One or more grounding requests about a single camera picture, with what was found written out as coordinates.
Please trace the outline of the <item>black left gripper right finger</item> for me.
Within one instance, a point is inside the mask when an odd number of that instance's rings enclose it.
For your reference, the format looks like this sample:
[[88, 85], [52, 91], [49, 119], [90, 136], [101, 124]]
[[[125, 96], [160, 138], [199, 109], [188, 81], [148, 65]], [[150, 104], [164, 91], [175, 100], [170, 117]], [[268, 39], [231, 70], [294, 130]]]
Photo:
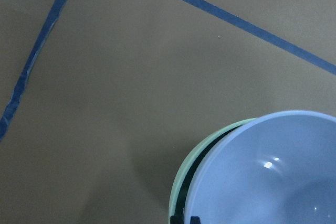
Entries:
[[201, 224], [201, 220], [198, 216], [191, 216], [190, 224]]

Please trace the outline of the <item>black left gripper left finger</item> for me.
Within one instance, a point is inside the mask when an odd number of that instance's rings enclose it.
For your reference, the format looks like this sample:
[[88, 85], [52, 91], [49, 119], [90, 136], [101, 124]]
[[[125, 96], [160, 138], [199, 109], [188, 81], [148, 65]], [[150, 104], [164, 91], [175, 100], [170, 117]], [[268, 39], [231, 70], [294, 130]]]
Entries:
[[180, 215], [170, 216], [170, 224], [183, 224], [183, 216]]

